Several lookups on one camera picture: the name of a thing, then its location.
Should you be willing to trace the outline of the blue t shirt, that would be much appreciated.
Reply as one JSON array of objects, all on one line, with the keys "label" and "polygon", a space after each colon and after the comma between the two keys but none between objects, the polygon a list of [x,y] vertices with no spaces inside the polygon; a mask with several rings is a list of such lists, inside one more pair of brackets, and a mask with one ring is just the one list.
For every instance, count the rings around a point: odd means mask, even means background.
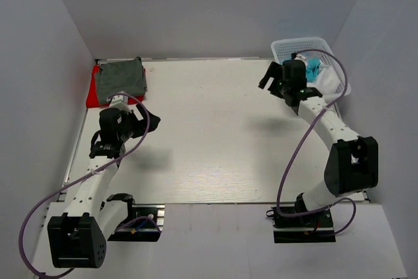
[{"label": "blue t shirt", "polygon": [[306,66],[306,79],[308,82],[315,82],[317,76],[319,75],[321,68],[321,61],[317,58],[312,58],[307,61]]}]

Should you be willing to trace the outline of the white t shirt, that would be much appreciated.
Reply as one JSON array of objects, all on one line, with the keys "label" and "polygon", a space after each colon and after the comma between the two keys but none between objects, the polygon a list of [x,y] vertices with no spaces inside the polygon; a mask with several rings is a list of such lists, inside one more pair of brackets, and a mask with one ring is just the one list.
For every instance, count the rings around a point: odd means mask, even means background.
[{"label": "white t shirt", "polygon": [[337,92],[340,79],[330,65],[321,64],[319,75],[315,82],[308,82],[309,87],[316,88],[323,95],[331,95]]}]

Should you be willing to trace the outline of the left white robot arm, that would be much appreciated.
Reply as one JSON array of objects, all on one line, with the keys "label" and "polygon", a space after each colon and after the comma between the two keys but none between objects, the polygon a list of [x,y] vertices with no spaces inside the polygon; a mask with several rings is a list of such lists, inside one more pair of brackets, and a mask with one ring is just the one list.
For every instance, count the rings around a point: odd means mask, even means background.
[{"label": "left white robot arm", "polygon": [[137,221],[133,197],[119,193],[106,197],[106,191],[120,167],[129,139],[155,131],[160,117],[137,106],[142,119],[132,110],[106,108],[99,113],[99,130],[91,139],[89,178],[83,180],[62,215],[48,222],[52,263],[56,268],[98,269],[105,260],[107,240],[122,224]]}]

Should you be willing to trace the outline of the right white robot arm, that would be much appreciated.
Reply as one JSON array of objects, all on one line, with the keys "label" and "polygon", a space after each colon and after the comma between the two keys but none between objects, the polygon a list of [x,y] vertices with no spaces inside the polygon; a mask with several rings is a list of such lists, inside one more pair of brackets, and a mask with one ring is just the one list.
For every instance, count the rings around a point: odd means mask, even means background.
[{"label": "right white robot arm", "polygon": [[378,142],[350,129],[330,110],[330,104],[317,88],[309,87],[303,61],[272,62],[259,83],[309,123],[329,150],[323,179],[297,196],[293,213],[299,224],[311,225],[322,212],[343,198],[374,188],[378,184]]}]

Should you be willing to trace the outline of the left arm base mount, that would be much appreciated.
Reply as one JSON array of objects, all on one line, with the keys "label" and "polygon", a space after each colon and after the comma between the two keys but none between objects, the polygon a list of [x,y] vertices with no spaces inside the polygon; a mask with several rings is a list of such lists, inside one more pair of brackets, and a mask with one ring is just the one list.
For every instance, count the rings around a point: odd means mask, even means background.
[{"label": "left arm base mount", "polygon": [[163,230],[165,205],[144,205],[136,203],[127,193],[117,193],[102,202],[103,208],[114,203],[123,203],[127,210],[123,220],[111,234],[110,242],[157,242]]}]

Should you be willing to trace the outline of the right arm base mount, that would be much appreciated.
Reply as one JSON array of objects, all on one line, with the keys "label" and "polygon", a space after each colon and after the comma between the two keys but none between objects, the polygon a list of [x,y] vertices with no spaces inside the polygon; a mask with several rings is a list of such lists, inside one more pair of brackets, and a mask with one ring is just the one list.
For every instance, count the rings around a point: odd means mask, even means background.
[{"label": "right arm base mount", "polygon": [[330,210],[309,216],[287,218],[278,214],[277,208],[266,211],[272,220],[275,244],[309,244],[336,242]]}]

